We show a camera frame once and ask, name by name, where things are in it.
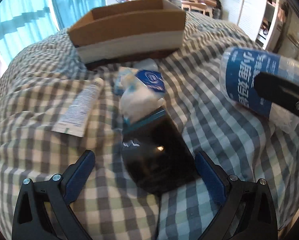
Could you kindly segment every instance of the blue packaging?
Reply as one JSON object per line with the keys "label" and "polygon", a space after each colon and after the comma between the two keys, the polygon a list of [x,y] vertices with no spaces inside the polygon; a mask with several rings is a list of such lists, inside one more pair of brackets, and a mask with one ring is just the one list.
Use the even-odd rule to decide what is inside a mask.
{"label": "blue packaging", "polygon": [[227,94],[236,102],[269,118],[272,102],[258,96],[254,89],[254,78],[260,72],[277,75],[279,65],[279,55],[252,49],[233,49],[225,74]]}
{"label": "blue packaging", "polygon": [[162,78],[162,74],[157,71],[140,70],[135,76],[142,81],[149,89],[152,89],[158,98],[164,97],[165,86]]}

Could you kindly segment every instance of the plastic bottle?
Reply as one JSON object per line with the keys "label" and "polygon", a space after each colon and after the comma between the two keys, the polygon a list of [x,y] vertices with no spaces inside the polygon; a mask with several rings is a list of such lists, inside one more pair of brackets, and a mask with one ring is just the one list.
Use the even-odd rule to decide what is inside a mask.
{"label": "plastic bottle", "polygon": [[158,99],[155,92],[149,89],[133,74],[122,80],[125,92],[123,93],[119,108],[127,124],[132,124],[162,106],[164,99]]}
{"label": "plastic bottle", "polygon": [[267,117],[284,132],[291,133],[299,117],[290,111],[260,98],[254,86],[254,77],[268,72],[299,85],[299,62],[267,51],[248,48],[228,48],[221,59],[219,82],[223,94]]}

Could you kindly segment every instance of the shelf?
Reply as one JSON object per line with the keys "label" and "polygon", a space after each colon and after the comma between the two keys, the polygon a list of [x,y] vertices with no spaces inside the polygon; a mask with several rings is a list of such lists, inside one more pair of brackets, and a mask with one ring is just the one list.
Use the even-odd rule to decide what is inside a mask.
{"label": "shelf", "polygon": [[275,6],[270,4],[269,2],[266,3],[264,18],[266,18],[268,21],[272,22],[273,16],[274,16]]}
{"label": "shelf", "polygon": [[258,41],[260,41],[262,44],[264,44],[266,42],[266,39],[263,38],[261,35],[258,35],[256,38]]}
{"label": "shelf", "polygon": [[263,33],[263,30],[262,30],[262,29],[260,29],[260,31],[258,32],[258,36],[261,36],[263,39],[266,39],[266,38],[267,38],[267,35],[265,35],[265,34]]}
{"label": "shelf", "polygon": [[264,46],[264,43],[262,43],[259,39],[256,39],[256,43],[257,43],[258,45],[260,45],[261,47]]}
{"label": "shelf", "polygon": [[272,5],[269,1],[267,1],[267,4],[270,5],[270,6],[272,6],[273,8],[275,8],[275,6]]}

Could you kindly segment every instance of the bed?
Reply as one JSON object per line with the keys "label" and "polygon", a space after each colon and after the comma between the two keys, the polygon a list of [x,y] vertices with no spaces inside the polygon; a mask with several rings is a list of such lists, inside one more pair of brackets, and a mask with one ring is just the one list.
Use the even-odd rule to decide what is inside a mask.
{"label": "bed", "polygon": [[[192,153],[202,148],[241,180],[267,180],[280,229],[299,208],[299,125],[285,134],[220,92],[219,63],[229,46],[259,48],[236,25],[187,13],[184,46],[157,60],[166,108]],[[95,169],[71,206],[93,239],[196,240],[216,214],[201,179],[158,198],[128,176],[120,97],[113,93],[119,66],[87,70],[66,30],[25,48],[9,65],[0,80],[0,230],[7,240],[22,181],[62,173],[85,149],[95,152]],[[51,131],[96,76],[105,87],[85,137]]]}

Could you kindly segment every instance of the cardboard box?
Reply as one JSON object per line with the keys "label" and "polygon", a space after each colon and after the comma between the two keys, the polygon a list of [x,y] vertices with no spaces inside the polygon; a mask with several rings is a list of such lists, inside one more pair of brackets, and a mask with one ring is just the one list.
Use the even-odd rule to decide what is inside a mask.
{"label": "cardboard box", "polygon": [[182,46],[185,18],[167,0],[135,0],[89,11],[68,34],[85,64],[166,57]]}

